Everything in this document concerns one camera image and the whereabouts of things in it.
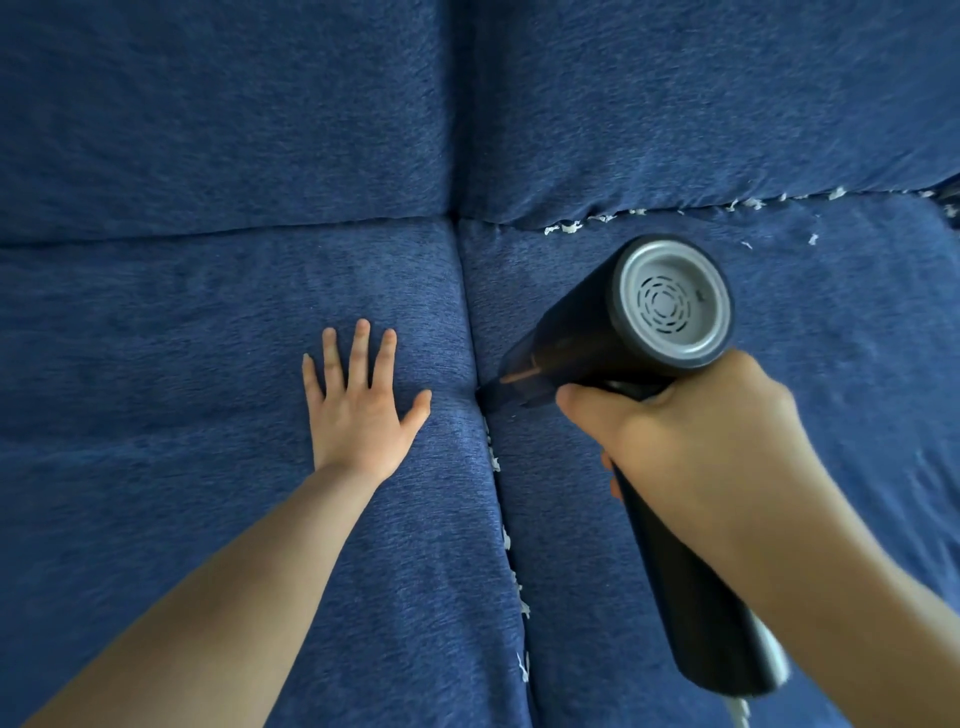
vacuum handle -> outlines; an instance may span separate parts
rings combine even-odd
[[[776,690],[788,668],[770,632],[673,535],[615,464],[613,473],[680,672],[701,688],[731,697]]]

left hand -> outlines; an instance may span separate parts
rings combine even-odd
[[[317,381],[313,359],[303,355],[303,389],[310,412],[313,467],[343,466],[379,485],[407,456],[414,438],[430,416],[430,390],[423,390],[401,421],[394,402],[396,331],[383,334],[368,386],[370,322],[360,319],[353,337],[348,382],[337,353],[337,332],[324,329],[326,396]]]

black vacuum body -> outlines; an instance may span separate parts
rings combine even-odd
[[[644,400],[708,366],[732,328],[732,297],[713,261],[675,235],[645,235],[550,308],[477,398],[488,412],[511,401],[537,406],[576,382]],[[614,474],[681,673],[729,697],[782,685],[790,670],[777,640],[618,468]]]

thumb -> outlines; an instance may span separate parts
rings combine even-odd
[[[414,398],[414,405],[403,418],[400,426],[407,431],[410,442],[414,441],[423,423],[430,416],[430,401],[433,399],[433,393],[429,389],[424,389]]]
[[[558,389],[557,406],[608,452],[616,450],[617,438],[627,420],[646,410],[644,404],[629,397],[579,384],[565,384]]]

seat cushion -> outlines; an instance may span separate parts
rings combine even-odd
[[[735,343],[792,388],[818,452],[893,557],[960,607],[960,248],[942,210],[915,195],[848,195],[621,215],[548,237],[462,221],[481,377],[586,273],[651,232],[714,256],[737,301]],[[720,701],[672,663],[600,448],[555,405],[488,420],[544,724],[726,725]],[[754,714],[755,728],[845,724],[799,673]]]
[[[437,2],[0,12],[0,240],[437,215],[452,117]]]
[[[324,326],[346,357],[362,315],[433,413],[271,724],[529,724],[460,264],[425,220],[0,248],[0,724],[311,472],[300,357]]]
[[[540,0],[474,14],[467,217],[543,227],[960,172],[948,3]]]

